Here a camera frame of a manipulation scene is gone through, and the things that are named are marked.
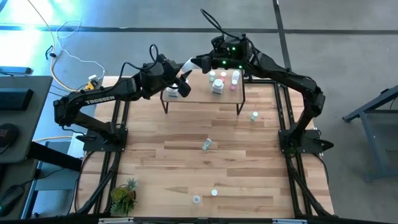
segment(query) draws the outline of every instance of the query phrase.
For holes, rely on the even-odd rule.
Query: computer mouse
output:
[[[23,194],[23,186],[13,185],[0,195],[0,217],[8,215]]]

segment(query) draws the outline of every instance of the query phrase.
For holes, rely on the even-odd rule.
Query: gray floor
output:
[[[209,28],[211,25],[199,13],[204,7],[223,27],[277,28],[272,0],[32,2],[50,25],[81,19],[82,25],[89,27]],[[396,0],[279,0],[279,5],[285,29],[398,29]],[[42,25],[22,0],[8,0],[0,13],[0,23]],[[117,75],[125,61],[137,65],[150,62],[148,47],[152,43],[167,57],[184,62],[209,51],[210,39],[216,35],[183,31],[79,32],[64,40],[63,45],[82,59],[97,60],[108,75]],[[248,36],[257,48],[283,65],[278,34]],[[362,125],[359,120],[346,124],[341,117],[398,83],[398,35],[286,35],[286,39],[293,71],[314,78],[326,95],[323,113],[315,119],[315,125],[322,130],[322,138],[335,143],[325,153],[335,213],[345,218],[397,223],[398,177],[363,182],[362,175],[374,170]],[[34,75],[49,75],[49,61],[44,57],[52,44],[48,32],[29,27],[25,31],[4,30],[0,31],[0,40],[3,65],[29,66],[35,70]],[[62,55],[55,73],[77,88],[88,76],[100,75],[101,69]],[[36,138],[65,134],[53,122],[52,101],[56,98],[49,95]],[[93,114],[93,107],[85,109]]]

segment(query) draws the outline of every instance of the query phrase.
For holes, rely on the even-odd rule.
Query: pineapple plant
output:
[[[134,208],[136,201],[136,188],[137,181],[129,179],[127,184],[123,184],[119,187],[115,187],[111,192],[112,215],[128,215],[128,213]]]

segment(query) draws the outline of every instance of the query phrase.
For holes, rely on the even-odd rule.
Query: succulent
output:
[[[128,215],[128,213],[134,208],[135,203],[137,203],[135,191],[136,187],[137,181],[134,179],[129,179],[127,184],[121,185],[112,190],[112,215]]]

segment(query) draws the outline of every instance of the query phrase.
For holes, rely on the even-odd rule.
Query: wooden tabletop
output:
[[[116,79],[105,77],[104,86]],[[138,204],[130,217],[294,216],[286,163],[279,152],[274,88],[246,84],[245,89],[246,104],[239,116],[235,105],[174,103],[173,110],[165,114],[159,97],[131,102],[129,138],[116,183],[125,184],[129,178],[138,181]],[[297,119],[303,110],[302,96],[292,90],[290,96]],[[110,121],[113,105],[98,104],[95,118]],[[259,113],[255,122],[250,121],[253,111]],[[203,151],[206,138],[213,144]],[[102,152],[94,153],[83,169],[79,208],[98,185],[103,157]],[[302,157],[308,187],[333,213],[322,163],[313,155]],[[218,191],[215,197],[211,196],[213,189]],[[297,193],[304,212],[301,190]],[[201,203],[193,203],[195,195],[201,197]]]
[[[187,97],[169,96],[166,91],[163,94],[165,102],[185,102],[185,103],[242,103],[242,73],[239,78],[235,90],[231,90],[232,73],[235,70],[214,70],[215,78],[221,78],[221,72],[226,72],[224,88],[222,94],[212,92],[213,82],[209,81],[207,74],[203,74],[201,70],[194,69],[188,76],[188,84],[191,86],[191,92]]]

